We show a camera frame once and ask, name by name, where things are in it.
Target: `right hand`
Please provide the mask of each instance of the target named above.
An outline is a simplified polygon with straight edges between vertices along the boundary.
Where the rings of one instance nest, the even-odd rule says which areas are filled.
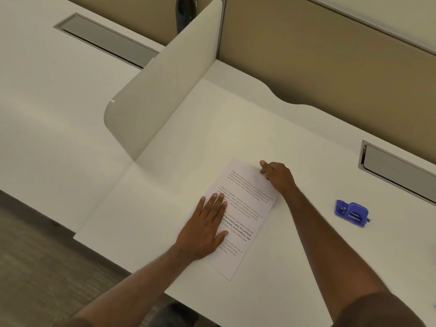
[[[260,173],[265,174],[265,178],[271,182],[271,185],[273,185],[281,195],[285,195],[297,189],[291,171],[284,164],[276,162],[268,164],[264,160],[261,160],[260,166],[262,167]]]

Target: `forearm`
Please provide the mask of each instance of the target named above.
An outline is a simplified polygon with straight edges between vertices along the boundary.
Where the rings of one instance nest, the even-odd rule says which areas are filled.
[[[389,292],[296,186],[284,198],[333,321],[356,299],[374,292]]]
[[[75,317],[93,327],[139,326],[157,298],[191,263],[171,247],[161,257],[96,298]]]

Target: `hand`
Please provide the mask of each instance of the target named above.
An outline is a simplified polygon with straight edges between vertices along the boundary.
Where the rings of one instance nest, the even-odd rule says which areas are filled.
[[[228,231],[216,236],[218,226],[224,217],[227,202],[223,203],[224,194],[213,194],[203,208],[205,197],[200,199],[192,217],[183,227],[174,244],[182,255],[190,261],[202,259],[213,253],[223,242]]]
[[[271,182],[271,185],[281,194],[297,189],[294,177],[291,171],[282,163],[271,162],[267,163],[264,160],[260,161],[262,169],[260,173],[265,174],[265,178]]]

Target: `left hand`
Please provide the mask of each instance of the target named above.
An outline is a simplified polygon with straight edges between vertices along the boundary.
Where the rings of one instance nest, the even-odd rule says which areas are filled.
[[[206,198],[202,197],[192,217],[177,237],[173,247],[190,262],[213,253],[228,234],[228,231],[222,231],[215,236],[227,207],[227,202],[223,203],[223,200],[223,193],[218,196],[218,199],[215,193],[203,208]]]

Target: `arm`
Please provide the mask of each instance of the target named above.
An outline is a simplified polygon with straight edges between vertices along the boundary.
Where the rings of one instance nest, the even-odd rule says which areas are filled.
[[[394,297],[374,270],[344,241],[298,189],[285,165],[268,164],[265,161],[261,161],[260,165],[261,173],[265,173],[266,178],[288,204],[313,275],[334,322],[358,299],[376,293],[388,294],[389,298]],[[408,309],[407,313],[410,311],[414,316],[405,304],[400,300],[398,302]]]
[[[214,194],[205,206],[205,198],[201,198],[176,243],[154,262],[81,309],[74,316],[77,325],[139,326],[157,298],[183,270],[194,260],[214,252],[228,234],[223,231],[216,236],[227,207],[227,203],[223,203],[223,194],[216,198]]]

